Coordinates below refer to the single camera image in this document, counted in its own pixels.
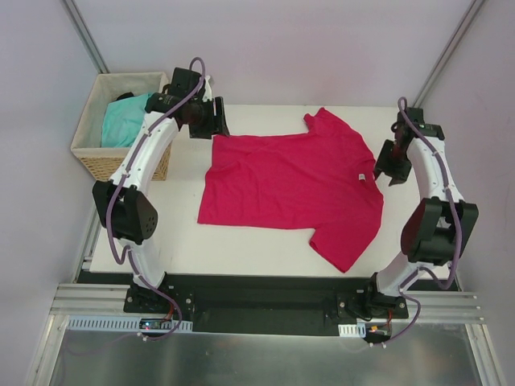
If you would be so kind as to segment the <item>pink t shirt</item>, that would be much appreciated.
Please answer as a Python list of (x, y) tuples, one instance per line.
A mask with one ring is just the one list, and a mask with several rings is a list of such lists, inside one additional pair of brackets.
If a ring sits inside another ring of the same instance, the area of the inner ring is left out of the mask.
[(375, 159), (363, 137), (325, 108), (303, 120), (305, 133), (215, 137), (198, 221), (310, 228), (311, 248), (345, 273), (381, 227)]

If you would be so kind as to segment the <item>wicker basket with liner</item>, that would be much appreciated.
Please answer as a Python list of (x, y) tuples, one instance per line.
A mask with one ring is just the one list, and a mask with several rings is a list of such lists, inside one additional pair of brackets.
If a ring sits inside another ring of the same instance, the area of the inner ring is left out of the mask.
[(129, 149), (103, 147), (101, 145), (102, 123), (109, 103), (119, 96), (132, 92), (142, 95), (162, 90), (169, 78), (165, 72), (138, 72), (100, 74), (81, 114), (71, 151), (98, 180), (105, 181), (122, 164)]

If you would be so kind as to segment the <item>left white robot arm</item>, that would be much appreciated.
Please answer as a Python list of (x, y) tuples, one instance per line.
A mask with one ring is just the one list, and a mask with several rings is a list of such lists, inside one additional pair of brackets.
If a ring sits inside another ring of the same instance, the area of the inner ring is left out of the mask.
[(229, 135), (223, 99), (213, 96), (204, 71), (174, 70), (171, 82), (147, 98), (141, 128), (122, 164), (106, 181), (93, 185), (113, 259), (132, 269), (126, 312), (164, 313), (176, 308), (154, 242), (159, 214), (147, 196), (161, 157), (183, 126), (190, 138)]

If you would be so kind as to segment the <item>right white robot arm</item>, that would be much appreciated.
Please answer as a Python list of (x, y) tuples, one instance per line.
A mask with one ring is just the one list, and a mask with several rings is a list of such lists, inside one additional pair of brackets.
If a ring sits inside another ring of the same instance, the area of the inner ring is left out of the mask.
[(425, 122), (422, 109), (402, 97), (391, 130), (394, 139), (384, 142), (373, 174), (398, 185), (414, 173), (420, 201), (402, 229), (399, 254), (371, 277), (362, 297), (370, 318), (404, 305), (403, 292), (424, 273), (441, 290), (449, 289), (479, 217), (477, 205), (465, 200), (452, 178), (441, 126)]

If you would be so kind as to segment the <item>black garment in basket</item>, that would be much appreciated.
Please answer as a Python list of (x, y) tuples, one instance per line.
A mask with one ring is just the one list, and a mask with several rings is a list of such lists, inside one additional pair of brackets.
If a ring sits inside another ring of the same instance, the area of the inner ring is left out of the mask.
[(116, 98), (116, 101), (122, 101), (131, 97), (135, 97), (132, 92), (125, 92)]

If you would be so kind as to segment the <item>teal t shirt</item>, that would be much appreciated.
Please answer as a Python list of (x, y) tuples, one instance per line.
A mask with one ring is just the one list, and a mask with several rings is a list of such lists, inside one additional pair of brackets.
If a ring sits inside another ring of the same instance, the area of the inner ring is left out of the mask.
[(101, 128), (101, 146), (126, 148), (134, 144), (146, 114), (146, 103), (151, 93), (113, 101), (107, 105)]

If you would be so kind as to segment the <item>front aluminium rail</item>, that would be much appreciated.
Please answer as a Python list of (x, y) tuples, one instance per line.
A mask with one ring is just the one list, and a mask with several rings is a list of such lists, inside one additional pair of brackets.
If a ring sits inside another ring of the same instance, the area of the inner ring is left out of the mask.
[[(128, 285), (60, 284), (56, 290), (53, 314), (120, 315)], [(476, 294), (457, 291), (409, 291), (407, 296), (422, 306), (419, 320), (427, 323), (485, 324), (487, 318)]]

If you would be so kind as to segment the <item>left aluminium frame post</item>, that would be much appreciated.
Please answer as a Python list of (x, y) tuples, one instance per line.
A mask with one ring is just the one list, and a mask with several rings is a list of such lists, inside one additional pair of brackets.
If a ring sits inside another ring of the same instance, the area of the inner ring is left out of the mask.
[(105, 62), (100, 49), (98, 48), (93, 34), (89, 30), (89, 27), (80, 12), (80, 9), (74, 0), (60, 0), (62, 7), (64, 8), (73, 28), (75, 29), (80, 41), (82, 42), (84, 49), (86, 50), (93, 66), (97, 70), (98, 74), (110, 73), (109, 67)]

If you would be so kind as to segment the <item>aluminium frame post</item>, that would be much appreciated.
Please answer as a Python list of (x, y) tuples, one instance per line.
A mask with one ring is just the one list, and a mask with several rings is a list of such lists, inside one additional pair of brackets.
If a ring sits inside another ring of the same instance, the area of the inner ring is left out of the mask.
[(429, 97), (441, 75), (447, 68), (447, 65), (451, 62), (454, 54), (458, 51), (459, 46), (471, 30), (472, 25), (487, 4), (488, 0), (473, 0), (469, 2), (468, 7), (451, 33), (451, 36), (439, 54), (438, 59), (435, 61), (435, 64), (424, 80), (422, 87), (418, 91), (414, 100), (410, 103), (411, 107), (423, 107), (426, 99)]
[(109, 67), (105, 62), (100, 49), (98, 48), (93, 34), (89, 30), (89, 27), (80, 12), (80, 9), (74, 0), (60, 0), (62, 7), (64, 8), (73, 28), (75, 29), (80, 41), (82, 42), (84, 49), (86, 50), (93, 66), (97, 70), (98, 74), (110, 73)]

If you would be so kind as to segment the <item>right aluminium frame post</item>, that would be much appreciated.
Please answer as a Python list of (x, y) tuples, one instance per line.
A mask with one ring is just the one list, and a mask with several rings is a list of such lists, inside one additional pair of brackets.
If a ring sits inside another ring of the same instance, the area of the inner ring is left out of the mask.
[(473, 0), (469, 2), (468, 7), (451, 33), (451, 36), (439, 54), (438, 59), (435, 61), (435, 64), (424, 80), (422, 87), (418, 91), (414, 100), (410, 103), (411, 107), (423, 107), (426, 99), (429, 97), (441, 75), (447, 68), (447, 65), (451, 62), (454, 54), (458, 51), (459, 46), (471, 30), (472, 25), (487, 4), (488, 0)]

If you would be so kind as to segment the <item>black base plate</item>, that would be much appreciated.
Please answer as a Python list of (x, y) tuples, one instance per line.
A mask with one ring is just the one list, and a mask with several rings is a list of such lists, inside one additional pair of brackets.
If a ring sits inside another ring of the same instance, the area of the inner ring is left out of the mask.
[(364, 310), (372, 284), (363, 277), (168, 274), (159, 287), (168, 300), (134, 284), (129, 273), (82, 272), (78, 282), (127, 285), (124, 313), (183, 318), (195, 332), (335, 336), (357, 315), (388, 315), (382, 304)]

